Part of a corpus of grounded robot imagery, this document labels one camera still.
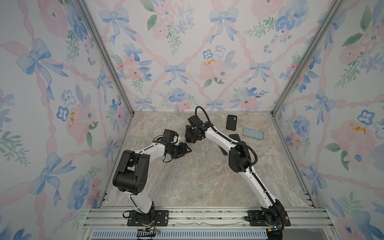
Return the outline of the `blue edged phone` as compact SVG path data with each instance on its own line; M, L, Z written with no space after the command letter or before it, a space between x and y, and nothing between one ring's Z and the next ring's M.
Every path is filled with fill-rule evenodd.
M223 148L220 147L220 150L221 150L221 152L222 152L222 154L223 154L224 156L227 156L227 155L228 155L228 153L227 153Z

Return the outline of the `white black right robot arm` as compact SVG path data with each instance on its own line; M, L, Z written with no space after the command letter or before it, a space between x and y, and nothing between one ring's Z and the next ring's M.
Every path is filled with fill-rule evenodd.
M281 232L288 225L288 215L282 203L268 190L254 166L258 156L245 142L226 136L214 127L186 126L186 141L196 143L208 139L221 147L229 156L229 167L240 174L256 195L267 226L273 231Z

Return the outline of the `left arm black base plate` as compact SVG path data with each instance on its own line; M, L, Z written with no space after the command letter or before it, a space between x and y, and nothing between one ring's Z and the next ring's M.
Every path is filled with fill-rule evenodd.
M169 211L154 210L148 214L142 214L131 210L128 216L123 213L123 217L127 219L127 226L129 227L166 227L169 222Z

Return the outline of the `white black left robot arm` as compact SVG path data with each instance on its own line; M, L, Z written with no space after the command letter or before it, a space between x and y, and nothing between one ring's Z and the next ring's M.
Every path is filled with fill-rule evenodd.
M141 150L123 152L113 176L113 186L126 193L134 205L129 215L124 216L129 226L152 226L156 222L155 204L146 192L150 162L167 155L172 160L178 159L191 151L185 143L154 141Z

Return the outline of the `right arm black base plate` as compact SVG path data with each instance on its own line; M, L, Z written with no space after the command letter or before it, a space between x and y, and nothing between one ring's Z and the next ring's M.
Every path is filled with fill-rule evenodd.
M244 219L250 223L251 227L275 227L281 223L281 216L283 217L283 224L285 227L291 226L291 221L286 211L281 213L281 216L276 216L272 213L264 212L262 210L249 210Z

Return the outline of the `black phone case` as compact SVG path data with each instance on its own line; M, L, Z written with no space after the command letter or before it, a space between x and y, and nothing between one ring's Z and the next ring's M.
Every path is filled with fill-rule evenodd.
M237 129L237 120L238 117L235 115L228 115L226 122L226 129L230 131L235 131Z

